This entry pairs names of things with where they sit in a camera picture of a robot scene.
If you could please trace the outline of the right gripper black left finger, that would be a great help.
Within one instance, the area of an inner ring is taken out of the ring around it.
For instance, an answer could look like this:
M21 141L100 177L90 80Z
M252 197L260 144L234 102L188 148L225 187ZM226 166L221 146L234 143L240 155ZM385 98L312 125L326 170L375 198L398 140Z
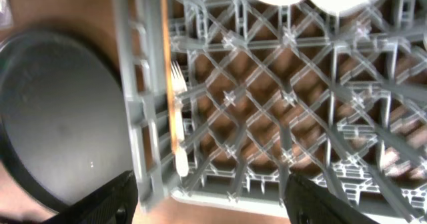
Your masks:
M90 195L46 220L48 224L130 224L138 203L133 171L125 171Z

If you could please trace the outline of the wooden chopstick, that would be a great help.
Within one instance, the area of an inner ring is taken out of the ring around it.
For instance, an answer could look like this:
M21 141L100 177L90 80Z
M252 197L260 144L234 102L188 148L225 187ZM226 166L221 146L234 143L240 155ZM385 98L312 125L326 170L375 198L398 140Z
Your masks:
M175 107L174 107L173 83L172 83L172 77L171 77L171 49L170 49L170 42L169 42L167 0L160 0L160 5L161 5L163 56L165 61L167 107L169 111L169 133L170 133L170 139L171 139L171 151L173 154L175 154L178 146L178 140L176 135L176 127L175 127Z

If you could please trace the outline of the white plastic fork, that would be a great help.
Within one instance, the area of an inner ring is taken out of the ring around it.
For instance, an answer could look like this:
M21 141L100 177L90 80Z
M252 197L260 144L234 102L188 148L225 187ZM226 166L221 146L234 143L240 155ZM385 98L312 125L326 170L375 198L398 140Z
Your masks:
M183 76L182 70L177 61L171 62L171 81L174 97L174 112L175 112L175 132L177 137L177 147L175 150L176 170L180 177L186 177L189 173L189 164L187 153L180 143L185 139L182 117L182 101L177 97L179 94L187 91L187 85Z

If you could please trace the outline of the round black tray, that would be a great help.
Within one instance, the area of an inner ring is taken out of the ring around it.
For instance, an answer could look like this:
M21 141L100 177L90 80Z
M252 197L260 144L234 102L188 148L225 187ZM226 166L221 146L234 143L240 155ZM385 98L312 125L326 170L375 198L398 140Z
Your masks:
M92 42L30 29L1 43L1 161L57 212L132 168L119 76Z

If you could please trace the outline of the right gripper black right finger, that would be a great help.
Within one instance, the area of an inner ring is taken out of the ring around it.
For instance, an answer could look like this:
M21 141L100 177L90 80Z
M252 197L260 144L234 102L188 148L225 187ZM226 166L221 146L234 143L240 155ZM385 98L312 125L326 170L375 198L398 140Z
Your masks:
M377 224L329 191L298 174L288 177L284 196L291 224Z

